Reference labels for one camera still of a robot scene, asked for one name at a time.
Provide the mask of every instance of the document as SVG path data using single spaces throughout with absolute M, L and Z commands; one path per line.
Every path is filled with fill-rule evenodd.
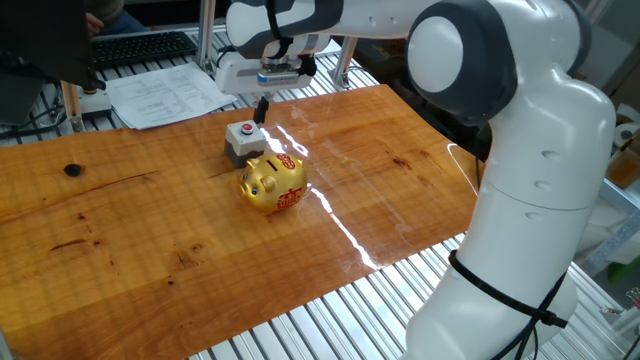
M 222 94 L 195 63 L 109 80 L 107 91 L 120 119 L 139 130 L 204 115 L 236 100 Z

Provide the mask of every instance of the wooden table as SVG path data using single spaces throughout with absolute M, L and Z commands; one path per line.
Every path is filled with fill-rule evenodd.
M 386 86 L 272 105 L 270 146 L 305 159 L 312 188 L 258 214 L 223 154 L 252 111 L 0 148 L 10 347 L 184 359 L 466 229 L 473 158 Z

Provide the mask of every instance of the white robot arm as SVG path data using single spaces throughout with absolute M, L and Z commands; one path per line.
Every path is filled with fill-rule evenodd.
M 532 322 L 522 305 L 553 299 L 544 305 L 561 319 L 575 310 L 575 286 L 561 279 L 602 184 L 615 122 L 604 94 L 567 75 L 590 43 L 571 0 L 238 0 L 227 31 L 233 60 L 296 73 L 282 80 L 270 70 L 277 81 L 262 88 L 304 86 L 296 60 L 326 45 L 328 34 L 407 37 L 416 89 L 462 123 L 490 123 L 484 180 L 452 258 L 484 285 L 449 268 L 409 322 L 402 359 L 520 358 L 560 330 L 549 317 Z M 233 68 L 222 61 L 218 79 Z M 526 349 L 509 350 L 515 340 Z

